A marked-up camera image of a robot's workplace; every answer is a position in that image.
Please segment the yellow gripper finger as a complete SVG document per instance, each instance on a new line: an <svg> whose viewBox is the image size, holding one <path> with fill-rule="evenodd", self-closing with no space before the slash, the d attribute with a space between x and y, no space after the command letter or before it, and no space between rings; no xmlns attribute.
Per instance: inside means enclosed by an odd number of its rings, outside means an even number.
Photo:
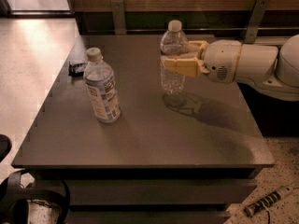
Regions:
<svg viewBox="0 0 299 224"><path fill-rule="evenodd" d="M208 74L209 70L205 67L203 60L197 58L174 59L166 58L164 60L166 70L186 76L198 77L201 74Z"/></svg>
<svg viewBox="0 0 299 224"><path fill-rule="evenodd" d="M208 47L208 43L205 40L193 40L188 42L188 51L203 53Z"/></svg>

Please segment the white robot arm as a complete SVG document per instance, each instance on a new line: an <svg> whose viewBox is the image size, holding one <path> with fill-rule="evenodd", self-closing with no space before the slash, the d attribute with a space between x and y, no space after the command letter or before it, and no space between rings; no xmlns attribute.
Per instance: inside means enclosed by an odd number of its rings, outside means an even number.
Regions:
<svg viewBox="0 0 299 224"><path fill-rule="evenodd" d="M192 41L191 51L162 58L164 68L185 77L206 75L213 82L238 82L289 102L299 100L299 35L281 47L236 40Z"/></svg>

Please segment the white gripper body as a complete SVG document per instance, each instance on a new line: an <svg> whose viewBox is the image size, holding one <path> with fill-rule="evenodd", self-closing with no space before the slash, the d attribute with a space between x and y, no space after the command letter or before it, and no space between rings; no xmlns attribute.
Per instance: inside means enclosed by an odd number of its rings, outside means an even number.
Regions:
<svg viewBox="0 0 299 224"><path fill-rule="evenodd" d="M204 63L210 71L208 79L220 83L233 82L241 49L242 44L234 40L218 40L209 44L204 52Z"/></svg>

